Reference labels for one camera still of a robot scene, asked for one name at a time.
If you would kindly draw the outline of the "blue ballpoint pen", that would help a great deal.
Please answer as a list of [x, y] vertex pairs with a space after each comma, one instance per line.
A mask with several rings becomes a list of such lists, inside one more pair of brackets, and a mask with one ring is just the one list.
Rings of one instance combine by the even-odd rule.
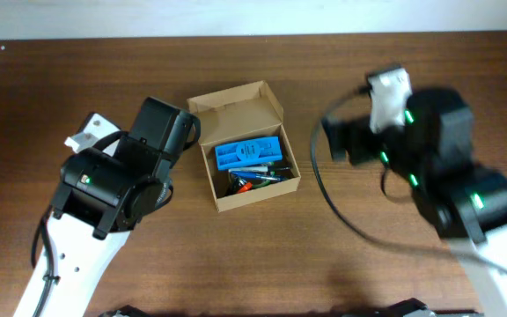
[[287, 178], [280, 176], [280, 175], [268, 175], [268, 174], [262, 174], [262, 173], [253, 173], [253, 172], [241, 172], [241, 171], [235, 171], [231, 172], [234, 176], [249, 179], [249, 180], [262, 180], [262, 181], [286, 181]]

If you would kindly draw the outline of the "black white marker pen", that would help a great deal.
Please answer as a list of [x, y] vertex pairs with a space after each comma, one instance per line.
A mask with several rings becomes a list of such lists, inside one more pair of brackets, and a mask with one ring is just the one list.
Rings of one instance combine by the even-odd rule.
[[244, 166], [228, 169], [229, 173], [249, 172], [249, 173], [269, 173], [290, 170], [289, 166]]

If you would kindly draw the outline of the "blue plastic case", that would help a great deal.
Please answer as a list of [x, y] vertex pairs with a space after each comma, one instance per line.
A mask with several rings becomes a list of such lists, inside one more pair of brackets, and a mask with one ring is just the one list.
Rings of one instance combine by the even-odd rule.
[[265, 136], [215, 147], [219, 171], [279, 161], [283, 158], [278, 136]]

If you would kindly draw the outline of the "green tape roll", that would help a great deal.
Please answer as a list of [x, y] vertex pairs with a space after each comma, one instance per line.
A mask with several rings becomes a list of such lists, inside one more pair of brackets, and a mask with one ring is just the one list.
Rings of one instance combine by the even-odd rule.
[[263, 188], [263, 187], [270, 185], [271, 183], [280, 182], [280, 181], [282, 181], [282, 179], [277, 176], [262, 175], [260, 178], [260, 181], [261, 181], [260, 183], [253, 184], [252, 189]]

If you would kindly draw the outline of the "brown cardboard box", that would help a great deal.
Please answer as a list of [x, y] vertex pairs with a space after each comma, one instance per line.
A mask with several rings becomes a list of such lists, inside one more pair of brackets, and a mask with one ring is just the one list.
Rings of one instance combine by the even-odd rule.
[[[301, 175], [283, 126], [284, 111], [264, 81], [192, 97], [187, 100], [191, 113], [201, 121], [198, 141], [209, 177], [215, 205], [219, 212], [288, 194], [298, 189]], [[280, 163], [285, 181], [251, 188], [243, 194], [230, 194], [231, 176], [217, 169], [215, 148], [218, 145], [264, 136], [276, 136], [283, 151]]]

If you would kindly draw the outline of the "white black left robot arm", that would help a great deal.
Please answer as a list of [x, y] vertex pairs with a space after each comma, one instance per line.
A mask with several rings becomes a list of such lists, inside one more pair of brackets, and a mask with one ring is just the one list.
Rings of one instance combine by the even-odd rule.
[[89, 114], [65, 142], [74, 153], [37, 224], [15, 315], [83, 315], [136, 225], [171, 201], [169, 173], [200, 136], [198, 117], [152, 97], [128, 131]]

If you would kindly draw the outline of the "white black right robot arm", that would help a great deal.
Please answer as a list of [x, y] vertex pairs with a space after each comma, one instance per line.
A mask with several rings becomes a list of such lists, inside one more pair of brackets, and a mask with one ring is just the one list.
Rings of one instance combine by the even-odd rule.
[[371, 244], [397, 253], [456, 259], [487, 316], [507, 316], [507, 178], [474, 159], [470, 106], [452, 88], [412, 93], [403, 123], [372, 131], [369, 117], [338, 122], [327, 109], [311, 140], [325, 131], [331, 156], [353, 166], [374, 159], [408, 182], [411, 199], [448, 249], [381, 240], [345, 217], [340, 220]]

